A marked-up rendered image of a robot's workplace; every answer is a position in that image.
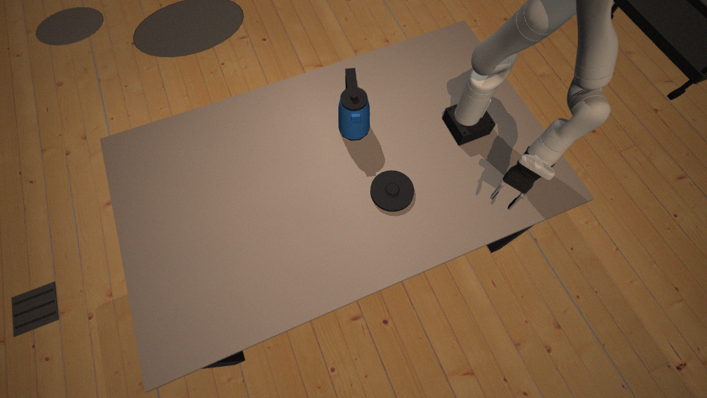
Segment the black round disc with center stud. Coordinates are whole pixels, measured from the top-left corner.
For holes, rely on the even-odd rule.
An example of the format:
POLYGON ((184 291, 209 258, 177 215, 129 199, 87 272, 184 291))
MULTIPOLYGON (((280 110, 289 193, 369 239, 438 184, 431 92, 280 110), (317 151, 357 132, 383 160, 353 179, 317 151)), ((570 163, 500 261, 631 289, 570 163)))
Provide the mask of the black round disc with center stud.
POLYGON ((373 202, 386 212, 400 212, 412 201, 413 182, 399 171, 384 171, 371 184, 370 195, 373 202))

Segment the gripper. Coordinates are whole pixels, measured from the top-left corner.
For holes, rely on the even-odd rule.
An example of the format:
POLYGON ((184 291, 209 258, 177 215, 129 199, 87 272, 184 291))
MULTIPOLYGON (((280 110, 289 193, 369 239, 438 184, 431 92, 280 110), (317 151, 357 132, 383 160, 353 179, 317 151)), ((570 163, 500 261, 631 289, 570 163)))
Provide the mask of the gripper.
POLYGON ((564 152, 560 153, 548 148, 541 140, 541 136, 538 137, 533 144, 529 145, 526 152, 517 161, 517 164, 506 172, 490 198, 496 197, 499 190, 507 183, 521 192, 507 207, 508 210, 512 209, 521 198, 525 197, 538 178, 543 177, 551 180, 555 176, 552 167, 563 154, 564 152))

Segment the blue electric kettle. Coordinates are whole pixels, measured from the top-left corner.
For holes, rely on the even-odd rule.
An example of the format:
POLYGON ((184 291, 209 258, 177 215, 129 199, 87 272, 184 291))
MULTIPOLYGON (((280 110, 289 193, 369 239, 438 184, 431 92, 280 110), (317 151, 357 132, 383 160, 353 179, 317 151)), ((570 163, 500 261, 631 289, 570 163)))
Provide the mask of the blue electric kettle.
POLYGON ((369 132, 369 100, 366 92, 357 86, 356 68, 345 69, 345 73, 346 89, 341 93, 338 105, 338 128, 343 137, 357 141, 369 132))

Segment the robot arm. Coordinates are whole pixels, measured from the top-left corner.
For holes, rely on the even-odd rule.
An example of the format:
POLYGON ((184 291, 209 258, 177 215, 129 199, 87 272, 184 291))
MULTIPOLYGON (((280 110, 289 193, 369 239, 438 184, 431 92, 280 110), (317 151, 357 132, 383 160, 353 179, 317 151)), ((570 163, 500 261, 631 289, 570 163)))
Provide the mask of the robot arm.
POLYGON ((541 135, 548 148, 565 152, 574 141, 603 124, 610 114, 603 87, 612 79, 619 52, 619 39, 611 20, 612 4, 613 0, 528 0, 476 46, 471 58, 473 71, 454 111, 455 119, 462 125, 475 125, 513 68, 518 52, 554 33, 577 10, 578 52, 567 94, 573 116, 555 120, 541 135))

